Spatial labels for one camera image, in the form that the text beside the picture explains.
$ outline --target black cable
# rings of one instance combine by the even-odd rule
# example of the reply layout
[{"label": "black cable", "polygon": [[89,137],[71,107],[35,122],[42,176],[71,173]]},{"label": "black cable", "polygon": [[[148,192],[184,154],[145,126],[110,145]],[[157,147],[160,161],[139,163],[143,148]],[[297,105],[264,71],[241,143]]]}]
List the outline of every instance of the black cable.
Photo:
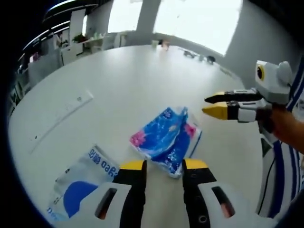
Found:
[{"label": "black cable", "polygon": [[268,185],[268,179],[269,179],[269,174],[270,174],[270,171],[272,169],[272,166],[273,164],[275,163],[275,160],[276,158],[274,158],[274,160],[272,161],[271,165],[270,165],[270,168],[269,168],[269,171],[268,171],[268,174],[267,174],[267,177],[266,177],[266,182],[265,182],[265,188],[264,188],[264,195],[263,195],[263,198],[262,198],[262,201],[261,201],[261,204],[260,204],[260,209],[258,210],[258,213],[259,214],[261,212],[261,209],[262,209],[262,206],[263,206],[263,202],[264,202],[264,199],[265,199],[265,195],[266,195],[266,190],[267,190],[267,185]]}]

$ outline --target blue package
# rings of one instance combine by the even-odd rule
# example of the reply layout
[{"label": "blue package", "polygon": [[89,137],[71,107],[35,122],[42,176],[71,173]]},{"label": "blue package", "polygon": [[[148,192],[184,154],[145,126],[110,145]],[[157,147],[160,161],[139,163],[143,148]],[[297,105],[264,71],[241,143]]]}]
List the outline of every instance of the blue package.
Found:
[{"label": "blue package", "polygon": [[142,155],[162,166],[170,176],[181,175],[181,162],[191,157],[202,131],[189,119],[186,107],[168,107],[131,136],[130,142]]}]

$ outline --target white wall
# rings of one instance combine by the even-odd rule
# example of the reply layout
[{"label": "white wall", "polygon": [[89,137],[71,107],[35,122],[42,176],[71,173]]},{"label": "white wall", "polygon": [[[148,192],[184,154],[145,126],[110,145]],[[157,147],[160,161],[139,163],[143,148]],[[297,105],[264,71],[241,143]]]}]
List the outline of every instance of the white wall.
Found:
[{"label": "white wall", "polygon": [[[137,30],[128,34],[127,45],[150,44],[152,39],[163,37],[161,34],[152,34],[160,2],[161,0],[143,0]],[[88,16],[90,26],[96,32],[106,32],[111,8],[112,2],[109,2]],[[198,28],[198,31],[205,32],[203,28]],[[236,32],[224,57],[177,37],[171,37],[170,43],[200,54],[213,55],[219,64],[241,77],[247,88],[255,85],[257,60],[275,64],[288,61],[296,73],[301,55],[298,45],[278,22],[248,0],[243,2]]]},{"label": "white wall", "polygon": [[73,43],[73,38],[82,33],[82,25],[85,17],[85,9],[77,10],[72,12],[71,22],[70,22],[70,45]]}]

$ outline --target round table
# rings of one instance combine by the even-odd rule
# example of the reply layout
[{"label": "round table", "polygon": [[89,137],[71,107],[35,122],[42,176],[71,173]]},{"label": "round table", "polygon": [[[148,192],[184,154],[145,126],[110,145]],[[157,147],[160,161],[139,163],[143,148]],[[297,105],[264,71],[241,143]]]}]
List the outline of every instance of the round table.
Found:
[{"label": "round table", "polygon": [[[21,100],[9,122],[17,172],[35,206],[46,215],[55,179],[97,143],[116,162],[139,159],[130,136],[166,107],[186,106],[203,130],[193,158],[204,160],[218,181],[231,184],[258,204],[262,148],[257,123],[221,121],[205,115],[204,98],[244,88],[209,65],[183,55],[178,47],[134,46],[101,51],[50,74]],[[33,132],[55,115],[58,102],[89,91],[93,100],[52,129],[32,153]],[[142,227],[189,227],[181,179],[148,165]]]}]

